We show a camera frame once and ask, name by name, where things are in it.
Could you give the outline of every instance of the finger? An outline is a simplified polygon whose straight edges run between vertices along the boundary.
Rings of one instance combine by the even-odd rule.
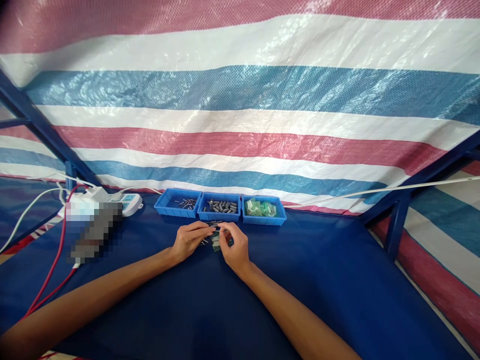
[[[195,221],[191,224],[185,225],[183,228],[186,232],[196,230],[196,229],[202,229],[202,228],[208,228],[208,224],[201,222],[201,221]]]
[[[200,243],[203,241],[203,239],[205,239],[207,237],[207,235],[205,236],[199,236],[197,237],[196,239],[194,239],[191,243],[193,245],[195,245],[195,248],[197,248],[198,245],[200,245]]]
[[[207,236],[213,235],[214,231],[215,231],[214,227],[207,227],[207,228],[201,228],[198,230],[189,231],[185,235],[186,235],[186,239],[191,241],[198,237],[203,237],[204,235],[207,235]]]
[[[230,233],[230,230],[225,230],[224,233],[225,233],[225,239],[230,240],[232,238],[232,234]]]
[[[230,251],[230,247],[227,244],[227,239],[225,238],[225,232],[223,229],[220,229],[220,239],[218,240],[218,244],[220,245],[222,254],[226,254],[228,251]]]
[[[235,238],[237,238],[237,240],[241,239],[243,237],[241,235],[244,235],[244,233],[239,229],[237,224],[233,222],[221,222],[217,226],[219,226],[221,229],[230,230],[231,236],[234,240]]]

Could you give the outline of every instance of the work surface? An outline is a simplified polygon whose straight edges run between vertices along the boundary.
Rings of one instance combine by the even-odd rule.
[[[142,196],[144,208],[124,219],[117,244],[96,263],[82,265],[61,294],[173,245],[178,227],[192,222],[160,216],[153,209],[158,195]],[[249,237],[250,259],[363,359],[470,359],[360,221],[288,211],[282,227],[239,226]],[[55,226],[0,265],[2,333],[39,291],[60,232]],[[45,293],[71,268],[62,260]],[[55,349],[93,360],[299,358],[210,245],[199,246]]]
[[[0,248],[9,238],[27,206],[40,193],[56,187],[53,182],[0,176]],[[34,232],[46,220],[56,215],[61,208],[59,191],[51,191],[43,195],[23,218],[11,244],[15,244],[15,239],[21,240]]]

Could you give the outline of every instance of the red cable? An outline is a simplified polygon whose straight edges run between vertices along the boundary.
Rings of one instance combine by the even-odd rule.
[[[63,213],[63,225],[62,225],[62,228],[61,228],[60,244],[58,244],[58,252],[56,253],[55,260],[53,261],[53,264],[51,265],[50,271],[48,272],[48,275],[46,276],[46,279],[43,282],[43,285],[42,285],[40,291],[38,292],[35,300],[33,300],[33,302],[31,303],[30,308],[28,309],[28,311],[26,312],[26,314],[23,318],[26,318],[28,315],[30,315],[34,311],[33,308],[36,306],[37,301],[40,299],[40,297],[44,293],[45,288],[47,287],[47,285],[50,281],[50,278],[52,277],[52,274],[54,273],[55,267],[57,266],[57,263],[59,262],[60,255],[62,254],[62,249],[64,248],[65,232],[66,232],[66,228],[67,228],[67,203],[72,198],[72,195],[75,193],[75,190],[77,190],[80,187],[84,187],[84,188],[88,189],[88,186],[86,186],[84,184],[78,184],[77,186],[75,186],[71,190],[70,195],[68,196],[68,199],[66,200],[66,203],[65,203],[65,212]]]
[[[58,352],[52,352],[49,353],[48,355],[43,355],[42,357],[39,357],[38,360],[43,360],[43,359],[50,359],[53,355],[57,355]]]
[[[57,287],[55,290],[53,290],[46,298],[44,298],[44,299],[43,299],[42,301],[40,301],[37,305],[35,305],[32,310],[28,311],[22,319],[26,318],[26,317],[29,316],[31,313],[37,311],[39,307],[41,307],[43,304],[45,304],[45,302],[46,302],[48,299],[50,299],[58,290],[60,290],[60,289],[67,283],[68,280],[70,280],[70,278],[72,277],[72,275],[75,273],[76,270],[77,270],[77,268],[73,268],[73,269],[70,271],[70,273],[68,274],[68,276],[66,277],[66,279],[63,280],[63,282],[62,282],[60,285],[58,285],[58,287]]]

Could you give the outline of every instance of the blue storage tray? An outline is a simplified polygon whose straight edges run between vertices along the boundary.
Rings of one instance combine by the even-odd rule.
[[[278,217],[268,217],[268,216],[249,216],[245,211],[245,202],[250,199],[255,198],[255,200],[263,203],[265,201],[270,202],[272,205],[276,206],[276,211]],[[274,196],[242,196],[241,198],[241,211],[243,212],[243,223],[244,224],[259,224],[259,225],[274,225],[282,226],[285,220],[287,220],[287,214],[285,213],[285,208],[282,205],[282,202],[278,197]]]
[[[160,215],[195,219],[201,196],[201,191],[168,188],[163,195],[160,196],[153,207]],[[183,199],[196,200],[194,208],[192,210],[180,208],[180,203],[183,202]]]
[[[204,208],[210,209],[209,201],[229,201],[236,203],[236,213],[224,213],[224,212],[210,212],[204,211]],[[201,196],[200,205],[198,206],[198,216],[200,220],[204,221],[224,221],[224,222],[235,222],[237,223],[240,219],[240,195],[238,194],[228,194],[228,193],[216,193],[216,192],[204,192]]]

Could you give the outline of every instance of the striped tarp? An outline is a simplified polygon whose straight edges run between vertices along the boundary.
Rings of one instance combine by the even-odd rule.
[[[480,176],[473,162],[450,179]],[[373,230],[385,239],[390,219]],[[480,354],[480,186],[440,185],[410,204],[398,261]]]
[[[13,0],[0,62],[105,185],[307,204],[399,185],[480,129],[479,17],[477,0]],[[61,170],[0,131],[0,174]]]

